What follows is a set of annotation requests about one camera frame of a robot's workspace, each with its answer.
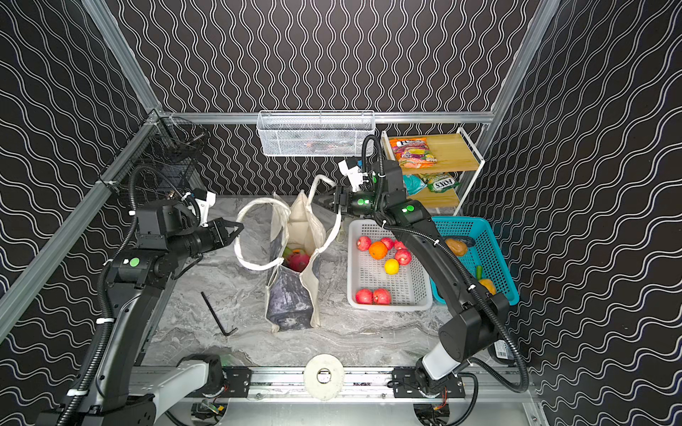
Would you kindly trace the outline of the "pink dragon fruit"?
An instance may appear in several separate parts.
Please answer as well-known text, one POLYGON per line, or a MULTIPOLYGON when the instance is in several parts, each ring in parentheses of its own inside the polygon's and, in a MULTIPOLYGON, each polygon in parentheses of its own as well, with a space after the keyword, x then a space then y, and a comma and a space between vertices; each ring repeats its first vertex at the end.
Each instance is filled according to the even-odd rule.
POLYGON ((310 263, 311 257, 305 252, 294 252, 287 259, 287 266, 294 272, 302 273, 310 263))

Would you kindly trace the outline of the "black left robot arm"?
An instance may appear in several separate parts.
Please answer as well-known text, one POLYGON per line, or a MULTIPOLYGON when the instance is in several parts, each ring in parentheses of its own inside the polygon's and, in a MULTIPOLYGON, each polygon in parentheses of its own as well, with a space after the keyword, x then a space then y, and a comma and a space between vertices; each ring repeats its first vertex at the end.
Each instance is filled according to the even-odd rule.
POLYGON ((131 373, 147 323, 162 296, 204 254, 231 245, 243 224, 225 218, 186 228, 180 219, 136 218, 134 247, 122 250, 97 280, 102 314, 79 375, 60 407, 39 425, 151 425, 161 401, 151 392, 129 394, 131 373))

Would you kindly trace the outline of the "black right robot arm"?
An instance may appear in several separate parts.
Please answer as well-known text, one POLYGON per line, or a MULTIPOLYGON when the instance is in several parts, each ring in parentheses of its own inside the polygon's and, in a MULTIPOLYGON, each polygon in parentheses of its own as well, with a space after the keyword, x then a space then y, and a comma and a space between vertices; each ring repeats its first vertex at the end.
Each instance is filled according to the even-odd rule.
POLYGON ((319 195, 315 203, 340 215, 374 219, 417 258, 445 300, 451 319, 440 327, 438 344, 415 367, 421 392, 441 391, 447 376, 457 376, 472 364, 482 367, 511 392, 527 391, 527 365, 504 324, 510 310, 507 297, 491 294, 469 273, 420 202, 404 195, 383 197, 341 187, 319 195), (519 370, 517 383, 476 357, 498 340, 509 345, 519 370))

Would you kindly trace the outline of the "cream canvas grocery bag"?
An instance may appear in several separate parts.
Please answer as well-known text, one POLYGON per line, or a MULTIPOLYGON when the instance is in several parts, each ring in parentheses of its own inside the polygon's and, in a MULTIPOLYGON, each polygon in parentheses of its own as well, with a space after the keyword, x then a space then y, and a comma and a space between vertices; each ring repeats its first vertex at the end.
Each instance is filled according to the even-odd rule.
POLYGON ((269 205, 273 208, 268 250, 270 260, 266 264, 247 261, 240 236, 234 240, 234 253, 246 269, 268 272, 265 318, 274 333, 321 326, 319 257, 335 241, 342 225, 340 212, 336 213, 330 230, 314 214, 313 201, 321 183, 332 187, 336 185, 332 179, 318 175, 310 191, 300 193, 291 205, 273 195, 247 203, 237 215, 237 220, 242 222, 255 207, 269 205))

